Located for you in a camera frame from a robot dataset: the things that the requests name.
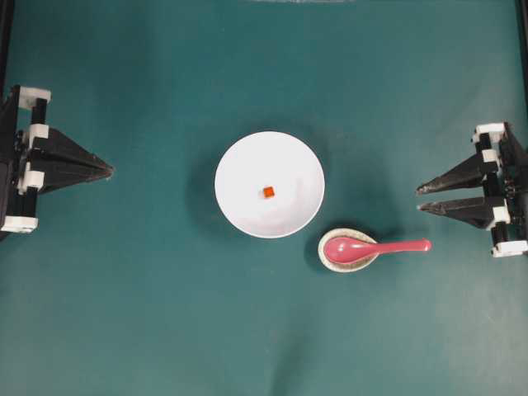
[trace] white bracket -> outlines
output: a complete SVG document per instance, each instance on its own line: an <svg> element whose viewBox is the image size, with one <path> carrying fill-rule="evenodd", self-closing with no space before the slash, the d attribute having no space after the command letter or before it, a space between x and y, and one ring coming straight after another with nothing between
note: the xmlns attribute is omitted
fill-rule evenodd
<svg viewBox="0 0 528 396"><path fill-rule="evenodd" d="M35 107L37 99L44 99L48 103L51 101L51 91L40 88L20 87L18 106L22 109L31 110Z"/></svg>
<svg viewBox="0 0 528 396"><path fill-rule="evenodd" d="M31 124L25 133L24 140L28 143L29 150L33 149L33 140L35 138L48 139L50 136L50 127L46 124Z"/></svg>
<svg viewBox="0 0 528 396"><path fill-rule="evenodd" d="M489 231L495 224L503 222L509 224L512 222L510 217L510 212L508 212L508 203L504 200L504 206L494 206L493 207L493 221L486 227L486 230Z"/></svg>
<svg viewBox="0 0 528 396"><path fill-rule="evenodd" d="M473 138L471 138L471 141L475 144L480 141L480 135L481 134L489 134L489 138L492 141L492 143L498 143L502 139L502 136L504 136L506 132L506 126L503 122L495 123L495 124L482 124L477 125L475 128L475 132L473 134Z"/></svg>
<svg viewBox="0 0 528 396"><path fill-rule="evenodd" d="M18 179L18 189L19 195L26 194L27 187L35 187L39 190L44 185L44 172L32 171L31 163L26 163L26 170L24 171L24 176Z"/></svg>
<svg viewBox="0 0 528 396"><path fill-rule="evenodd" d="M497 163L498 167L501 167L501 161L498 157L497 150L490 148L487 150L482 150L482 160L485 163Z"/></svg>
<svg viewBox="0 0 528 396"><path fill-rule="evenodd" d="M39 225L39 220L35 217L6 216L5 222L0 231L8 233L30 233Z"/></svg>
<svg viewBox="0 0 528 396"><path fill-rule="evenodd" d="M493 257L520 256L525 252L528 252L528 242L526 240L500 242L492 250Z"/></svg>

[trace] green mat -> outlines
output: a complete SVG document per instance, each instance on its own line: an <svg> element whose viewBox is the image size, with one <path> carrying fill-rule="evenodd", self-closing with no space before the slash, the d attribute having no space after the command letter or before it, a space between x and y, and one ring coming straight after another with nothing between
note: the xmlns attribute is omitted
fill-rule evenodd
<svg viewBox="0 0 528 396"><path fill-rule="evenodd" d="M49 124L115 175L42 196L0 245L0 394L528 392L526 258L414 195L476 124L528 143L514 1L21 0L7 83L50 89ZM325 171L288 238L215 201L223 152L260 130ZM434 248L341 276L317 258L337 226Z"/></svg>

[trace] small cube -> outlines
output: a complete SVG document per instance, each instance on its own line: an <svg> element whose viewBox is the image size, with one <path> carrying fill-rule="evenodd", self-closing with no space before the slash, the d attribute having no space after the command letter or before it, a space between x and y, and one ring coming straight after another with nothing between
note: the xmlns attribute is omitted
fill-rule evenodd
<svg viewBox="0 0 528 396"><path fill-rule="evenodd" d="M264 187L264 197L265 198L272 198L275 195L275 192L273 191L273 187Z"/></svg>

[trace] pink spoon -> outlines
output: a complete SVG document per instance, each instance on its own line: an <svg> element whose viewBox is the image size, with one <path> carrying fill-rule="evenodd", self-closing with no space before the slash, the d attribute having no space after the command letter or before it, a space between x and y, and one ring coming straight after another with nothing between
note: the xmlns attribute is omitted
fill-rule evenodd
<svg viewBox="0 0 528 396"><path fill-rule="evenodd" d="M324 255L336 264L352 264L375 254L396 252L427 252L432 243L427 239L395 243L368 243L350 237L330 239L324 245Z"/></svg>

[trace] white bowl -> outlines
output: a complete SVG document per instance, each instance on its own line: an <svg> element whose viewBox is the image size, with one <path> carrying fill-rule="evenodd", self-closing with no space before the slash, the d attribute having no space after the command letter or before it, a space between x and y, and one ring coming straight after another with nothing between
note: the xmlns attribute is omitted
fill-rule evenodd
<svg viewBox="0 0 528 396"><path fill-rule="evenodd" d="M263 189L273 187L266 198ZM324 197L324 174L314 152L280 132L240 139L224 154L214 179L216 200L225 217L244 233L280 238L303 228Z"/></svg>

